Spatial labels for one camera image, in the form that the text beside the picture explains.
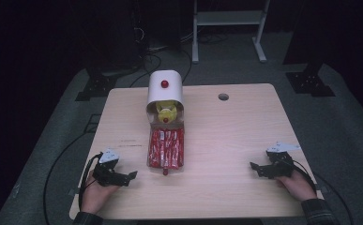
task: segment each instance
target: white sticker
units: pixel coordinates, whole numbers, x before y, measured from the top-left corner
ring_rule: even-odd
[[[104,163],[116,159],[119,159],[119,155],[116,154],[111,148],[107,148],[107,150],[102,154],[102,157],[99,159],[99,163]]]
[[[164,131],[160,132],[160,137],[159,137],[162,141],[164,140]]]
[[[271,146],[266,149],[267,152],[274,152],[274,153],[295,151],[295,150],[301,150],[300,145],[290,144],[285,142],[277,142],[274,146]]]

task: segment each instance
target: sleeve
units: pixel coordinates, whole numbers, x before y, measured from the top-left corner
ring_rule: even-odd
[[[79,212],[72,225],[102,225],[103,219],[97,215]]]
[[[309,225],[340,225],[325,200],[306,200],[301,206]]]

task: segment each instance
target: black cable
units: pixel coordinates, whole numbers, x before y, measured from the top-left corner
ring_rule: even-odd
[[[92,181],[90,184],[86,185],[84,189],[88,188],[89,186],[91,186],[92,184],[94,184],[97,180],[94,179],[94,181]]]
[[[91,129],[87,130],[87,131],[91,131],[96,129],[96,127],[92,127]],[[81,139],[82,136],[84,136],[84,134],[86,134],[88,132],[84,132],[83,134],[79,135],[76,139],[74,139],[70,144],[68,144],[61,152],[61,154],[55,159],[52,167],[49,170],[49,174],[47,175],[46,178],[46,182],[44,184],[44,189],[43,189],[43,212],[44,212],[44,219],[46,220],[46,224],[50,225],[50,221],[49,221],[49,217],[47,215],[47,207],[46,207],[46,193],[47,193],[47,186],[49,184],[49,180],[50,180],[50,176],[53,172],[53,168],[56,165],[56,163],[58,162],[59,158],[61,158],[65,152],[67,152],[67,150],[74,144],[76,143],[79,139]]]
[[[304,169],[305,173],[306,173],[306,174],[308,174],[307,169],[305,169],[305,167],[304,167],[303,165],[301,165],[301,163],[299,163],[299,162],[297,162],[297,161],[295,161],[295,160],[293,160],[293,162],[295,162],[295,163],[297,163],[298,165],[300,165],[300,167],[302,167],[302,168]]]
[[[198,38],[198,42],[200,44],[205,44],[205,45],[218,44],[218,43],[228,39],[228,36],[226,34],[223,34],[223,35],[224,35],[224,37],[221,37],[220,35],[213,35],[213,34],[201,35]]]
[[[190,44],[191,42],[192,42],[192,37],[193,37],[193,35],[192,35],[193,33],[191,33],[191,34],[189,34],[189,35],[187,35],[186,37],[182,37],[181,39],[180,39],[180,44],[181,45],[188,45],[188,44]],[[166,51],[166,50],[169,50],[169,49],[171,49],[172,47],[171,46],[163,46],[163,47],[159,47],[159,48],[157,48],[157,49],[155,49],[155,50],[152,50],[152,49],[149,49],[148,48],[148,53],[149,54],[153,54],[153,53],[159,53],[159,52],[163,52],[163,51]]]
[[[345,210],[347,211],[348,214],[348,218],[350,219],[350,223],[351,225],[354,225],[354,218],[353,215],[351,213],[350,208],[347,206],[347,203],[345,203],[344,199],[341,197],[341,195],[338,193],[338,191],[333,188],[333,186],[331,186],[321,175],[319,175],[317,172],[312,171],[313,175],[317,176],[319,179],[321,179],[325,184],[327,184],[330,189],[337,195],[337,197],[339,197],[342,205],[344,206]]]
[[[85,185],[85,181],[87,180],[88,173],[90,172],[91,164],[93,163],[94,159],[100,158],[101,156],[102,156],[102,153],[93,156],[90,160],[88,160],[87,165],[84,168],[83,178],[82,178],[82,182],[81,182],[81,188],[79,189],[79,209],[80,210],[82,210],[84,191],[88,186],[90,186],[92,184],[91,183],[88,186]]]
[[[184,79],[182,80],[182,83],[184,83],[185,79],[189,75],[190,69],[192,68],[192,58],[190,57],[189,53],[187,53],[187,51],[182,50],[182,52],[185,53],[187,55],[188,59],[189,59],[189,68],[188,68],[187,74],[184,76]]]
[[[138,77],[137,79],[135,79],[134,80],[134,82],[132,82],[131,83],[131,85],[129,86],[129,87],[132,87],[132,85],[134,85],[138,80],[140,80],[142,77],[144,77],[145,75],[147,75],[147,74],[151,74],[153,71],[155,71],[155,70],[157,70],[159,67],[160,67],[160,65],[161,65],[161,59],[160,59],[160,57],[158,57],[158,56],[156,56],[156,55],[154,55],[154,54],[148,54],[148,55],[146,55],[146,56],[154,56],[154,57],[156,57],[158,60],[159,60],[159,63],[158,63],[158,65],[154,68],[154,69],[152,69],[152,70],[150,70],[150,71],[147,71],[147,69],[144,67],[144,69],[145,69],[145,71],[146,71],[146,73],[145,74],[143,74],[143,75],[141,75],[140,77]]]
[[[301,165],[299,162],[295,161],[296,163],[298,163],[305,171],[301,170],[299,167],[295,166],[294,164],[290,164],[285,160],[282,160],[280,158],[277,159],[278,161],[288,165],[289,167],[293,168],[293,170],[296,170],[297,172],[299,172],[301,175],[304,176],[304,178],[306,179],[306,181],[309,183],[310,187],[312,188],[313,192],[315,192],[316,194],[316,186],[315,183],[313,183],[312,178],[310,177],[310,174],[307,172],[307,170],[304,168],[303,165]]]

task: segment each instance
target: gray carpet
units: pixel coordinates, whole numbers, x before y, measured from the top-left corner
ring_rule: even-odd
[[[363,225],[363,109],[346,87],[342,77],[324,65],[320,77],[331,87],[335,97],[312,97],[296,94],[285,72],[301,71],[305,65],[284,66],[290,33],[263,35],[263,49],[268,62],[258,61],[251,37],[253,34],[230,35],[215,45],[200,45],[200,63],[192,65],[184,85],[231,83],[272,83],[299,139],[311,168],[324,177],[350,208],[355,224]],[[191,46],[183,48],[190,53]],[[156,53],[159,69],[174,69],[185,76],[189,59],[183,52]],[[158,64],[155,57],[146,58],[146,68]],[[125,88],[144,70],[118,80],[116,87]],[[148,76],[134,86],[147,86]],[[46,177],[61,152],[83,134],[93,113],[101,113],[105,97],[74,101],[83,91],[88,76],[84,70],[73,81],[58,103],[0,213],[0,224],[45,224],[43,189]],[[94,134],[87,133],[59,158],[47,188],[47,212],[51,224],[71,224],[68,211],[83,172]],[[320,187],[329,190],[325,198],[341,224],[349,224],[345,208],[337,195],[318,179]],[[302,217],[263,218],[265,225],[305,224]],[[136,221],[106,221],[105,224],[136,224]]]

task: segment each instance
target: human hand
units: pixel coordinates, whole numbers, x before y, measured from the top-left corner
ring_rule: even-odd
[[[93,171],[88,174],[85,186],[81,211],[89,214],[96,214],[111,195],[120,188],[120,186],[101,186],[93,177]]]
[[[291,177],[280,176],[275,177],[275,179],[280,187],[289,190],[289,193],[300,201],[318,198],[300,172],[293,171]]]

